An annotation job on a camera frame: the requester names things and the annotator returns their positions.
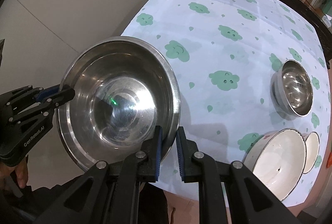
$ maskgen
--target white ceramic bowl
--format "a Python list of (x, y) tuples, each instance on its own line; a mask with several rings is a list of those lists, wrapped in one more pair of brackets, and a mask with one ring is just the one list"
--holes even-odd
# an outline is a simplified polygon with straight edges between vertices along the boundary
[(262, 137), (244, 164), (280, 200), (296, 187), (304, 169), (306, 147), (296, 129), (283, 129)]
[(307, 174), (315, 165), (319, 152), (319, 136), (317, 132), (313, 131), (309, 134), (304, 134), (305, 146), (307, 147), (307, 154), (303, 173)]

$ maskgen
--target human hand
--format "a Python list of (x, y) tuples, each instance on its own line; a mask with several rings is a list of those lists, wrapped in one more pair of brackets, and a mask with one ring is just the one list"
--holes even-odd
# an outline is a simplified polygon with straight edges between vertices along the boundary
[(20, 188), (25, 188), (28, 182), (28, 165), (24, 158), (17, 166), (8, 167), (0, 162), (0, 181), (3, 181), (5, 177), (9, 176), (13, 171), (16, 173), (17, 183)]

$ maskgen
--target screw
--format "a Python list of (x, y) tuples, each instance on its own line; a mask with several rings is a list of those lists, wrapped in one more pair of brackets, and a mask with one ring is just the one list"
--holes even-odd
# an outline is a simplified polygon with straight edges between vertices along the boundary
[(195, 152), (194, 153), (194, 157), (196, 157), (197, 159), (202, 159), (204, 157), (204, 153), (202, 153), (202, 152)]
[(103, 169), (106, 167), (106, 165), (107, 163), (105, 161), (99, 161), (96, 166), (98, 169)]
[(243, 164), (240, 161), (234, 161), (233, 162), (233, 167), (236, 168), (236, 169), (241, 169), (243, 167)]
[(143, 151), (138, 151), (138, 152), (135, 154), (135, 156), (136, 156), (137, 158), (139, 158), (139, 159), (142, 159), (142, 158), (144, 158), (144, 157), (146, 156), (146, 153), (143, 152)]

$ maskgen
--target stainless steel bowl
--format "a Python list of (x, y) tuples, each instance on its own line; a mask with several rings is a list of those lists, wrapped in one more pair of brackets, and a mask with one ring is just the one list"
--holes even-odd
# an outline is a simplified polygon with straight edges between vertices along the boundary
[(287, 60), (274, 76), (273, 94), (280, 107), (290, 115), (308, 115), (313, 102), (310, 78), (294, 60)]
[(167, 60), (150, 44), (114, 37), (83, 52), (67, 70), (60, 89), (75, 89), (56, 119), (65, 149), (88, 170), (99, 160), (114, 163), (139, 150), (163, 128), (162, 158), (179, 125), (180, 93)]

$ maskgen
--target white tablecloth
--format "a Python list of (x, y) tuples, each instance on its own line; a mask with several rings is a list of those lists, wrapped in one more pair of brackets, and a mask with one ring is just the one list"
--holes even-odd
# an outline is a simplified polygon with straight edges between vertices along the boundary
[[(270, 131), (316, 131), (315, 167), (283, 203), (304, 202), (326, 149), (330, 88), (317, 34), (303, 17), (278, 0), (149, 0), (122, 35), (150, 43), (167, 58), (181, 92), (180, 125), (218, 161), (243, 161)], [(313, 108), (303, 118), (273, 105), (271, 77), (286, 59), (299, 61), (313, 81)], [(197, 200), (198, 185), (182, 183), (178, 170), (174, 143), (156, 186)]]

